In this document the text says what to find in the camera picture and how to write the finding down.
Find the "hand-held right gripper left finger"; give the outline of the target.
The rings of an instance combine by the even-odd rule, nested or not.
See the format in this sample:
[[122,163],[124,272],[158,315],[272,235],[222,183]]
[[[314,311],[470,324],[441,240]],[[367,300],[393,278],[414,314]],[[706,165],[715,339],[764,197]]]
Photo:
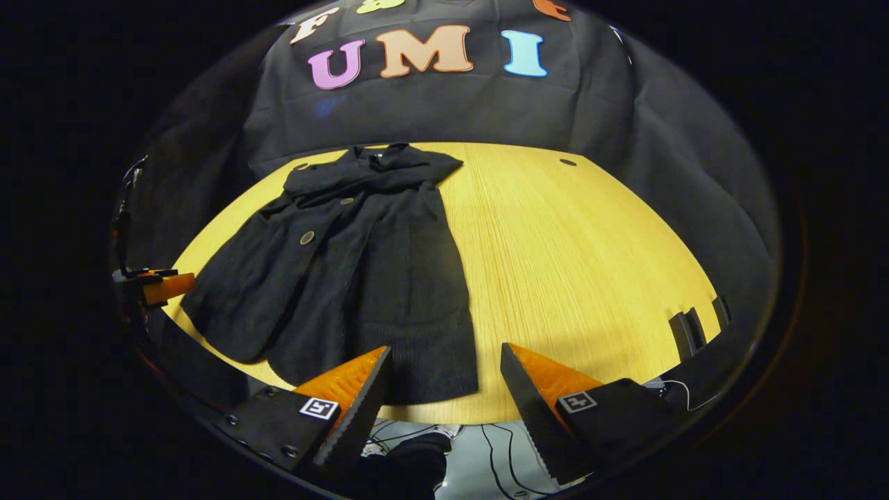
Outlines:
[[381,346],[293,390],[266,386],[215,429],[287,474],[340,478],[364,449],[392,370],[392,348]]

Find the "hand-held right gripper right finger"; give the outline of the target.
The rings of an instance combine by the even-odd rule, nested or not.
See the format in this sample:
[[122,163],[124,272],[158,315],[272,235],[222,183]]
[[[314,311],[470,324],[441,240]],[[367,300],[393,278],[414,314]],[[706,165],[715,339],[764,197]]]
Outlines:
[[511,342],[501,346],[499,371],[531,443],[561,485],[641,458],[685,412],[629,378],[601,383]]

